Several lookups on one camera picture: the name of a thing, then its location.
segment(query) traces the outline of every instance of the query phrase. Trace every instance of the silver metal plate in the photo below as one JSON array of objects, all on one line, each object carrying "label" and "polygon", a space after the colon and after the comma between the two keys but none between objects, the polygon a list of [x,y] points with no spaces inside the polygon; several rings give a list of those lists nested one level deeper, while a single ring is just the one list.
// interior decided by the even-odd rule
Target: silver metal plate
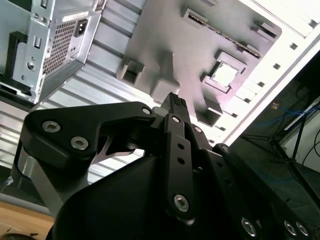
[{"label": "silver metal plate", "polygon": [[18,31],[27,34],[30,13],[7,0],[0,1],[0,73],[5,72],[9,34]]},{"label": "silver metal plate", "polygon": [[[186,100],[192,115],[195,115],[195,110],[202,112],[208,108],[205,98],[225,106],[262,59],[239,51],[240,45],[235,44],[236,41],[253,46],[251,49],[258,49],[263,57],[281,35],[279,27],[238,0],[225,0],[215,6],[208,6],[205,2],[148,0],[124,54],[145,66],[134,87],[152,94],[163,64],[162,55],[165,52],[174,53],[173,75],[180,83],[179,96]],[[216,31],[183,18],[185,8],[199,13]],[[257,26],[256,22],[272,26],[277,36],[267,40],[257,34],[252,30]],[[227,40],[217,32],[234,41]],[[228,93],[201,81],[203,75],[209,75],[218,62],[219,51],[226,52],[246,65],[245,70],[237,74]]]}]

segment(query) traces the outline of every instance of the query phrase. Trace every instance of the gray plastic panel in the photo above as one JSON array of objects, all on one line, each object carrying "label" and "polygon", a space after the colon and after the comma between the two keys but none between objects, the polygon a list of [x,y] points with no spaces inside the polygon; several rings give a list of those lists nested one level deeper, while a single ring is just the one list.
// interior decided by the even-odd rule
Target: gray plastic panel
[{"label": "gray plastic panel", "polygon": [[[174,92],[178,88],[179,95],[186,99],[189,112],[194,116],[195,111],[205,113],[208,110],[205,98],[224,107],[282,32],[279,27],[238,0],[224,0],[215,3],[215,6],[210,2],[211,7],[206,2],[148,0],[124,54],[145,65],[142,75],[134,83],[135,88],[151,95],[156,102],[162,102],[170,90]],[[234,41],[189,19],[189,13]],[[264,25],[267,26],[265,28],[271,26],[268,29],[270,31],[259,27]],[[252,31],[253,27],[261,34]],[[235,44],[235,41],[251,51],[257,50],[261,58],[239,51],[239,44]],[[166,84],[161,90],[167,92],[160,94],[157,89],[155,94],[154,88],[158,87],[157,82],[162,79],[159,76],[164,64],[162,58],[167,52],[173,53],[173,75],[180,89],[177,84],[173,83],[170,87]],[[245,70],[236,75],[227,91],[205,84],[206,81],[202,84],[201,81],[220,61],[219,52],[227,53],[245,66]]]}]

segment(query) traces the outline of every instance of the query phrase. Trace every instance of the wooden table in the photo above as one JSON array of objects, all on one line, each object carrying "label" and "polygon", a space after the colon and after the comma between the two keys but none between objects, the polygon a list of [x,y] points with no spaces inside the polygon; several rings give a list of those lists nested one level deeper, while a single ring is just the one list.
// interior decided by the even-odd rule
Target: wooden table
[{"label": "wooden table", "polygon": [[0,201],[0,236],[17,233],[45,240],[54,221],[51,216]]}]

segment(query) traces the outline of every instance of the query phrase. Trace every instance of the black metal bracket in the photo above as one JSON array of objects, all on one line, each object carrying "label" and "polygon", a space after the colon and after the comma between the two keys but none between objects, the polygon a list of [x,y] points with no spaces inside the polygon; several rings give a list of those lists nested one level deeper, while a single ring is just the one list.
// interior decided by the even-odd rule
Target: black metal bracket
[{"label": "black metal bracket", "polygon": [[[56,217],[53,240],[105,239],[106,226],[110,239],[311,239],[226,145],[211,148],[183,99],[171,93],[162,107],[162,116],[129,102],[25,118],[14,166]],[[85,183],[92,163],[135,149],[144,157]]]}]

